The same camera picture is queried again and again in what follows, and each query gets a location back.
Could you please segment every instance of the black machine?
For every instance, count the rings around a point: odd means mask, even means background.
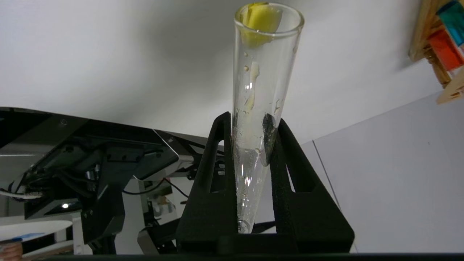
[[[116,253],[114,238],[121,231],[125,216],[122,191],[129,179],[159,175],[160,180],[166,177],[167,172],[163,170],[171,168],[194,179],[194,183],[180,219],[147,227],[139,235],[144,253],[157,255],[158,260],[456,260],[464,257],[462,254],[349,255],[353,230],[283,120],[270,164],[275,222],[255,225],[254,234],[241,235],[237,227],[230,113],[216,118],[201,154],[191,147],[202,147],[201,144],[161,131],[50,114],[39,114],[40,120],[29,120],[21,126],[16,122],[21,117],[35,118],[27,113],[0,111],[0,130],[7,130],[0,140],[0,152],[18,153],[21,149],[18,144],[31,144],[27,137],[33,136],[30,132],[34,129],[61,130],[61,136],[55,133],[47,140],[53,145],[47,147],[42,143],[35,148],[48,148],[39,160],[21,159],[27,163],[21,165],[25,167],[22,179],[25,192],[43,193],[41,198],[25,202],[26,218],[60,214],[61,203],[68,202],[72,210],[82,210],[84,242],[92,247],[94,254]],[[18,127],[11,130],[5,128],[5,123],[8,126],[17,123]],[[223,152],[218,150],[222,140]],[[218,166],[223,166],[220,171],[225,175],[218,175]],[[8,190],[12,192],[13,188],[10,186]],[[274,225],[276,234],[258,234]],[[53,257],[55,260],[118,258],[153,259],[148,255]]]

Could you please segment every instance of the black cable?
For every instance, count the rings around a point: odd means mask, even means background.
[[[92,197],[92,194],[84,189],[81,189],[79,186],[77,186],[76,184],[74,184],[71,180],[69,180],[66,175],[58,175],[58,178],[66,185],[68,186],[70,189],[72,189],[73,191],[79,193],[80,195],[84,196],[84,197],[87,197],[87,198],[91,198]]]
[[[125,191],[123,190],[122,192],[125,193],[125,194],[128,194],[128,195],[143,195],[143,194],[146,194],[146,193],[150,193],[152,192],[153,190],[159,188],[161,186],[161,184],[166,181],[167,183],[169,183],[171,186],[173,186],[178,192],[180,192],[182,195],[184,195],[185,197],[188,198],[188,195],[185,194],[181,189],[179,189],[176,185],[172,184],[172,182],[170,182],[167,178],[163,178],[156,186],[154,186],[153,188],[149,189],[149,190],[146,190],[146,191],[142,191],[142,192],[128,192],[128,191]]]
[[[23,174],[21,180],[20,180],[19,183],[18,183],[18,186],[16,187],[16,190],[14,191],[15,193],[18,193],[18,190],[19,190],[19,188],[22,186],[24,180],[26,179],[26,176],[27,176],[27,172],[24,172],[24,174]]]
[[[172,184],[172,182],[170,182],[167,178],[163,178],[163,180],[165,180],[167,183],[169,183],[171,186],[173,186],[175,189],[177,189],[178,192],[180,192],[182,195],[184,195],[184,197],[187,197],[188,198],[188,195],[185,194],[181,189],[179,189],[176,185]]]
[[[80,177],[76,177],[76,176],[73,176],[71,173],[68,173],[66,171],[61,171],[62,174],[65,174],[66,177],[72,179],[72,180],[75,180],[75,181],[81,181],[81,182],[85,182],[85,183],[98,183],[98,181],[96,180],[90,180],[90,179],[85,179],[85,178],[80,178]]]
[[[124,194],[128,194],[128,195],[143,195],[143,194],[146,194],[146,193],[150,193],[152,192],[153,190],[159,188],[161,186],[161,184],[163,183],[164,179],[162,179],[156,186],[154,186],[153,188],[149,189],[149,190],[146,190],[146,191],[142,191],[142,192],[129,192],[129,191],[125,191],[123,190],[122,192]]]
[[[10,185],[8,186],[8,192],[13,192],[13,182],[10,183]]]
[[[49,181],[52,179],[53,176],[48,175],[48,176],[38,176],[32,180],[27,181],[27,188],[35,191],[44,191],[44,190],[49,190],[51,187],[46,187],[44,186],[44,180]]]

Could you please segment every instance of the wooden shelf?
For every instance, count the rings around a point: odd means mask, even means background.
[[[451,0],[422,0],[411,47],[409,49],[409,58],[411,61],[416,62],[423,58],[427,58],[432,65],[438,81],[444,88],[442,94],[437,99],[438,104],[462,98],[460,89],[464,87],[464,70],[461,70],[451,79],[427,41],[432,33],[445,28],[436,13],[438,9],[450,1]]]

